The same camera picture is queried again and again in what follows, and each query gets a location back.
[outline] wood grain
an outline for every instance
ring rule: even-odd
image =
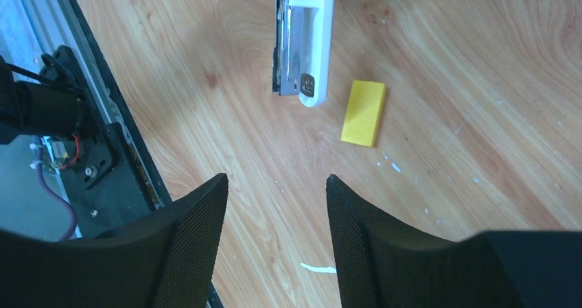
[[[231,179],[226,307],[340,306],[300,266],[334,265],[332,173],[446,239],[582,225],[581,0],[336,0],[315,109],[270,93],[273,0],[78,1],[172,196]],[[389,87],[375,149],[339,141],[354,79]]]

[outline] white cable tie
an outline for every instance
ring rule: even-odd
[[[29,145],[31,150],[38,150],[38,149],[43,149],[45,146],[44,145],[37,145],[36,143],[30,143]]]
[[[42,161],[32,161],[32,163],[30,163],[30,168],[31,169],[36,169],[36,166],[38,164],[42,164],[42,163],[43,163]]]

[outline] yellow sponge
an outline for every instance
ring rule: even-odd
[[[354,80],[347,103],[342,141],[373,147],[386,98],[383,83]]]

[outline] purple cable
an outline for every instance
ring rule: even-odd
[[[42,141],[40,140],[40,137],[34,137],[34,142],[35,144],[37,144],[37,146],[42,145]],[[43,149],[42,148],[36,148],[36,160],[37,161],[42,161],[43,160]],[[69,217],[71,218],[71,222],[69,223],[69,228],[67,229],[67,232],[58,240],[58,241],[67,241],[69,240],[73,234],[75,233],[75,229],[77,228],[77,213],[75,213],[75,210],[73,210],[73,207],[67,203],[66,200],[63,200],[59,195],[57,195],[46,183],[45,181],[45,174],[43,172],[43,164],[42,163],[37,163],[36,164],[36,176],[38,178],[38,183],[40,184],[40,187],[43,188],[45,190],[45,192],[51,196],[55,201],[57,201],[59,204],[63,205],[67,211],[69,212]]]

